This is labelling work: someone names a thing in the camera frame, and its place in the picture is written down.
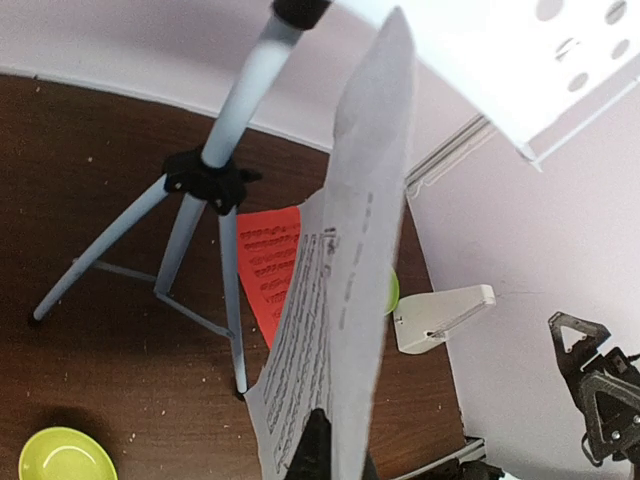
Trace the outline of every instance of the black metal bracket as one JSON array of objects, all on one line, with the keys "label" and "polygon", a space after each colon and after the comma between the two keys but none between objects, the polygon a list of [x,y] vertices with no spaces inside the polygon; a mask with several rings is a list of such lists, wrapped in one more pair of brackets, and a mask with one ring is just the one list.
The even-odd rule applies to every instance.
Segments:
[{"label": "black metal bracket", "polygon": [[[570,347],[561,328],[582,333]],[[556,360],[576,407],[585,419],[583,451],[595,466],[608,456],[640,464],[640,372],[618,347],[598,348],[611,336],[601,324],[558,312],[549,319]]]},{"label": "black metal bracket", "polygon": [[262,178],[259,172],[236,167],[230,158],[224,167],[212,168],[202,161],[202,146],[167,157],[162,167],[167,176],[164,189],[188,193],[211,204],[218,215],[227,215],[247,197],[245,184]]}]

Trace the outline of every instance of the music stand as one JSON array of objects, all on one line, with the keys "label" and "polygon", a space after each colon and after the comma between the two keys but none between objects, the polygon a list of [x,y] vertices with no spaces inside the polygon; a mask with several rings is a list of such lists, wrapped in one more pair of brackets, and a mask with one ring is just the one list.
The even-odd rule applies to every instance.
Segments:
[{"label": "music stand", "polygon": [[[32,320],[40,322],[62,295],[94,264],[98,268],[150,280],[155,282],[153,291],[158,299],[231,341],[237,392],[244,394],[247,391],[237,274],[236,209],[246,197],[244,184],[259,176],[255,172],[238,169],[233,162],[232,153],[258,104],[278,77],[298,40],[305,31],[317,24],[329,5],[327,0],[274,0],[272,15],[231,88],[204,147],[166,159],[163,175],[80,255],[36,307]],[[157,277],[98,262],[111,245],[169,193],[174,192],[185,195]],[[227,328],[198,315],[168,295],[207,203],[219,215]]]}]

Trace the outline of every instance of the pink wall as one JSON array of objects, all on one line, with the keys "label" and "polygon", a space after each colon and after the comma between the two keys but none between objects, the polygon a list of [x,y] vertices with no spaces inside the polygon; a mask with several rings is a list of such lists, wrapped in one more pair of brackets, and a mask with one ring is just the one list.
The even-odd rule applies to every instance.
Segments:
[{"label": "pink wall", "polygon": [[605,323],[605,348],[640,351],[639,112],[640,90],[543,174],[497,135],[412,203],[434,287],[495,289],[497,307],[449,352],[467,432],[520,478],[628,478],[628,463],[596,470],[582,454],[547,320]]},{"label": "pink wall", "polygon": [[[356,17],[332,6],[303,37],[254,127],[330,149],[342,87],[397,2],[337,3],[358,11],[366,7],[366,15]],[[268,18],[269,5],[269,0],[3,2],[0,71],[38,74],[215,116]],[[425,68],[419,80],[416,159],[473,115],[464,100]]]}]

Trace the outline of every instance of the sheet music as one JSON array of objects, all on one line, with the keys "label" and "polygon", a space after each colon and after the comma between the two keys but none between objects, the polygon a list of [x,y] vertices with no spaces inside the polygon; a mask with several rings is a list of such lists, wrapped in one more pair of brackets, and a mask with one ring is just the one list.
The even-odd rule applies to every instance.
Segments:
[{"label": "sheet music", "polygon": [[247,393],[266,480],[284,478],[317,407],[332,423],[332,478],[360,478],[404,202],[413,84],[413,42],[396,9],[338,105],[325,185],[300,206],[276,339]]}]

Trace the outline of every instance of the black stand cap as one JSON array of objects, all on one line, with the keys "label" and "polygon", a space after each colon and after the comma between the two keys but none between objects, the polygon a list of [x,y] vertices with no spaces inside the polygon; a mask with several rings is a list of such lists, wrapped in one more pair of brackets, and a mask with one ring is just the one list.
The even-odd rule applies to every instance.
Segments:
[{"label": "black stand cap", "polygon": [[298,30],[311,30],[329,8],[328,0],[274,0],[276,16]]}]

